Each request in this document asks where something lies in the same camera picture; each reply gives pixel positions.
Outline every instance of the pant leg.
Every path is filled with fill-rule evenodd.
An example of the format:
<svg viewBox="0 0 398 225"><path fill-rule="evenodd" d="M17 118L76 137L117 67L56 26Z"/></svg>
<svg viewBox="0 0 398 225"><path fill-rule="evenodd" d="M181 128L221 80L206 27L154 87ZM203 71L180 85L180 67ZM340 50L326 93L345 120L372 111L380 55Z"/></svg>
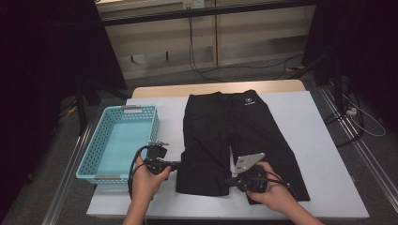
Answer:
<svg viewBox="0 0 398 225"><path fill-rule="evenodd" d="M268 105L250 90L233 97L231 120L234 121L235 140L232 142L234 159L265 153L264 161L295 190L299 201L310 196L299 170L296 157L280 132Z"/></svg>
<svg viewBox="0 0 398 225"><path fill-rule="evenodd" d="M177 171L176 192L225 196L231 176L228 143L229 125L225 119L227 104L221 93L190 96L183 121L185 151Z"/></svg>

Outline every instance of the teal plastic basket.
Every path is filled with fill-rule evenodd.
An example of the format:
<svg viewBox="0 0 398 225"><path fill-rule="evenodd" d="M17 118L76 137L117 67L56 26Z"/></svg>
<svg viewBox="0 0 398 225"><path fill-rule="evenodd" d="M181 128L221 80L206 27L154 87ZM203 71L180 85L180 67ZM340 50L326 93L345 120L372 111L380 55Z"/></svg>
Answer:
<svg viewBox="0 0 398 225"><path fill-rule="evenodd" d="M92 184L127 183L135 152L149 142L156 141L158 127L159 117L155 105L106 108L76 177Z"/></svg>

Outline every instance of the black pants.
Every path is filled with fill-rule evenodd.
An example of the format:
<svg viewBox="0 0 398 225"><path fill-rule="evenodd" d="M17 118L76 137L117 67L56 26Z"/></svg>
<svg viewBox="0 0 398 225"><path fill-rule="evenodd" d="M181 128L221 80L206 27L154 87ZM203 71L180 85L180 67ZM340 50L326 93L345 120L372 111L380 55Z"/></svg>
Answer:
<svg viewBox="0 0 398 225"><path fill-rule="evenodd" d="M295 155L279 131L268 105L253 90L220 92L188 99L183 121L185 151L177 171L176 192L224 196L231 177L230 152L237 157L265 153L269 162L296 192L309 201Z"/></svg>

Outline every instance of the table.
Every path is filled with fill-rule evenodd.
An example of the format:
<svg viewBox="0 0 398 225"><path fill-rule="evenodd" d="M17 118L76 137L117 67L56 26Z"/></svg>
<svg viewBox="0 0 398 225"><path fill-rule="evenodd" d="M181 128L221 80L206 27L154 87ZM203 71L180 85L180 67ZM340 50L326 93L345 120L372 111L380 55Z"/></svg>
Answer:
<svg viewBox="0 0 398 225"><path fill-rule="evenodd" d="M164 87L142 87L127 104L156 104L160 117L158 138L170 143L166 160L179 160L184 151L182 118L188 94L256 90L269 106L281 133L296 155L311 200L301 202L319 218L369 217L340 155L300 81L233 82ZM264 205L248 205L244 193L204 197L175 193L176 173L161 184L146 213L147 218L182 219L284 219ZM98 185L87 214L120 218L130 203L126 185Z"/></svg>

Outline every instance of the gray floor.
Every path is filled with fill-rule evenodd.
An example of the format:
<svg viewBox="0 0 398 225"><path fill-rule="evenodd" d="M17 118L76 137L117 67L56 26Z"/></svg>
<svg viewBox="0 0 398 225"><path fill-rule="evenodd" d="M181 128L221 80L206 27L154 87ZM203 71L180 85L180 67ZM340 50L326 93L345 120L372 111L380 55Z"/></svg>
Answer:
<svg viewBox="0 0 398 225"><path fill-rule="evenodd" d="M246 63L245 67L233 67L217 69L204 73L211 79L221 80L223 82L239 82L239 81L262 81L279 79L291 76L291 73L284 73L282 76L283 65L270 68L246 68L263 67L273 65L283 60L272 60L267 62ZM288 67L297 66L300 58L296 57L287 63ZM320 88L314 84L311 75L301 78L314 98L314 102L318 107L322 117L326 117L332 113L326 101L320 94ZM184 83L214 83L216 81L206 79L201 75L193 72L178 72L174 74L164 74L149 79L140 78L128 81L129 90L125 91L131 94L132 91L139 86L153 85L170 85ZM106 105L121 105L125 101L115 99L106 93L99 93L102 97L101 107ZM377 114L367 104L366 99L360 97L362 109L370 115L377 118ZM86 106L87 116L89 119L95 118L98 114L96 111L99 107ZM365 125L367 129L377 133L381 132L378 125L372 119L365 117ZM327 125L332 139L336 143L343 143L348 138L338 122ZM53 196L62 179L64 170L67 168L70 156L78 141L79 120L77 113L71 116L65 116L58 122L56 132L52 141L49 143L46 154L41 159L39 167L32 172L33 182L26 184L18 199L11 206L8 215L2 224L41 224L46 216L46 212L52 202ZM394 131L387 130L387 134L383 137L374 137L364 134L362 139L366 142L375 158L386 171L391 180L398 183L398 134ZM350 174L355 175L358 181L355 185L363 199L363 202L370 214L370 218L359 220L323 220L326 224L396 224L398 214L391 206L386 195L379 187L378 183L370 173L368 167L363 162L354 145L348 144L338 148L338 151L345 163ZM87 182L72 178L68 196L63 202L62 210L56 220L56 224L121 224L121 219L99 219L89 217L85 211L89 205L90 197L94 193L94 189ZM149 224L280 224L274 222L263 221L149 221Z"/></svg>

